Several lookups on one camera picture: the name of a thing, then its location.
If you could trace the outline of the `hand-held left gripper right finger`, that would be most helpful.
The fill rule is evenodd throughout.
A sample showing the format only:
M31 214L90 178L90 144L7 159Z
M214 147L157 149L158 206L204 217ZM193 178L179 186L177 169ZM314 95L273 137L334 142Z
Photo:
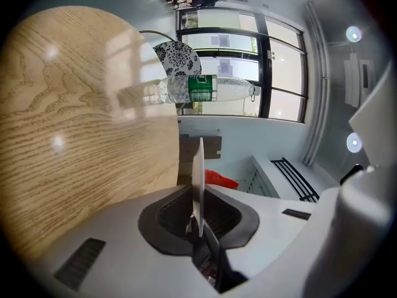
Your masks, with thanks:
M316 203L258 196L221 186L210 188L253 208L259 215L259 226L244 247L226 250L233 270L252 278L268 267L291 244L307 221L286 215L286 209L312 214Z

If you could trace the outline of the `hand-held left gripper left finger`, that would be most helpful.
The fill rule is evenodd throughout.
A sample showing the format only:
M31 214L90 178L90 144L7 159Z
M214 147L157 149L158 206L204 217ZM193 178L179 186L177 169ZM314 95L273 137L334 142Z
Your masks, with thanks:
M160 253L138 228L145 207L185 190L171 187L98 210L54 241L31 271L55 297L215 297L190 257Z

